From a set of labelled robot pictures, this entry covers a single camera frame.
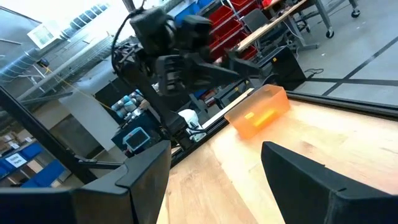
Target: white cable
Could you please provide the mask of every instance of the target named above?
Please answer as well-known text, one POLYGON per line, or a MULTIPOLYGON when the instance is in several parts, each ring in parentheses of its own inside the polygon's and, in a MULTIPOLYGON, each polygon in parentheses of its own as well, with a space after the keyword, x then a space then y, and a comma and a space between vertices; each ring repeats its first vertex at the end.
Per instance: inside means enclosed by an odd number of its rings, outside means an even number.
POLYGON ((285 21, 283 21, 283 22, 284 22, 284 24, 287 26, 287 28, 289 29, 289 31, 290 31, 294 36, 296 36, 296 37, 299 38, 299 39, 304 40, 303 37, 299 37, 299 36, 297 36, 296 34, 294 34, 293 31, 290 29, 290 27, 287 25, 287 23, 286 23, 285 21))

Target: orange transparent bin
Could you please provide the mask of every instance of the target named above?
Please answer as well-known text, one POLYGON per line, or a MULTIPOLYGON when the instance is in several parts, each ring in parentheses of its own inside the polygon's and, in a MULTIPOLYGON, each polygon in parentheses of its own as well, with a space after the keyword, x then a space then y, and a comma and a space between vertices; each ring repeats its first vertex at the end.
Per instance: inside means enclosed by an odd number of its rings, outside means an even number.
POLYGON ((259 131, 290 109, 283 87, 264 85, 225 114, 243 139, 259 131))

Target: air duct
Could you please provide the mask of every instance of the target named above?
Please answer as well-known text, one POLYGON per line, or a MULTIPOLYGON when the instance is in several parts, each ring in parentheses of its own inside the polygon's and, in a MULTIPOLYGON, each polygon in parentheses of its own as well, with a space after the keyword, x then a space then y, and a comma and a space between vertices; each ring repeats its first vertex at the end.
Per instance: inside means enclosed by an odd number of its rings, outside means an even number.
POLYGON ((60 37, 54 37, 54 35, 52 35, 47 29, 47 32, 44 32, 42 30, 33 32, 33 35, 36 39, 32 40, 35 43, 45 44, 46 47, 42 49, 39 49, 39 47, 34 47, 24 51, 24 53, 20 55, 17 59, 0 69, 0 80, 5 80, 6 82, 9 82, 19 75, 22 75, 34 63, 38 62, 45 54, 47 54, 49 51, 53 50, 56 46, 65 42, 66 40, 72 38, 80 29, 82 29, 89 22, 91 22, 93 19, 102 14, 105 10, 107 10, 108 7, 108 3, 101 3, 92 6, 88 10, 85 10, 79 16, 72 19, 66 29, 61 30, 60 37))

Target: wheel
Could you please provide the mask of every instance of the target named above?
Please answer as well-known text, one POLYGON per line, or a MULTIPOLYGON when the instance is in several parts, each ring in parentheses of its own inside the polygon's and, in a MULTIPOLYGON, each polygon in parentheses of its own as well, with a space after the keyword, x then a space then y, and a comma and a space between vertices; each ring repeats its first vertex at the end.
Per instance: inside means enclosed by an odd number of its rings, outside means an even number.
POLYGON ((334 37, 335 36, 335 31, 330 31, 330 30, 328 30, 328 32, 326 32, 326 37, 327 38, 332 38, 332 37, 334 37))
POLYGON ((359 15, 361 15, 361 11, 359 11, 358 9, 353 10, 353 12, 351 13, 352 18, 358 18, 359 15))

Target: label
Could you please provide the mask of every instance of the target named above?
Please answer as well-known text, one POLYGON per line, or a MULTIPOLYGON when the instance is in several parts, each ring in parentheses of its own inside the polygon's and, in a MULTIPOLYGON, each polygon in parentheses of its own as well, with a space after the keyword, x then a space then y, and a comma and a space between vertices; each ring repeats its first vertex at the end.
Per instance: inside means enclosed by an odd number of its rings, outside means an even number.
POLYGON ((14 148, 14 149, 18 149, 19 148, 18 144, 15 144, 15 143, 12 143, 11 147, 14 148))
POLYGON ((250 113, 246 114, 246 115, 244 116, 244 118, 250 119, 250 118, 252 118, 253 116, 254 116, 254 113, 253 113, 253 112, 250 112, 250 113))
POLYGON ((18 168, 26 163, 26 160, 22 158, 18 153, 6 158, 6 160, 11 163, 14 167, 18 168))

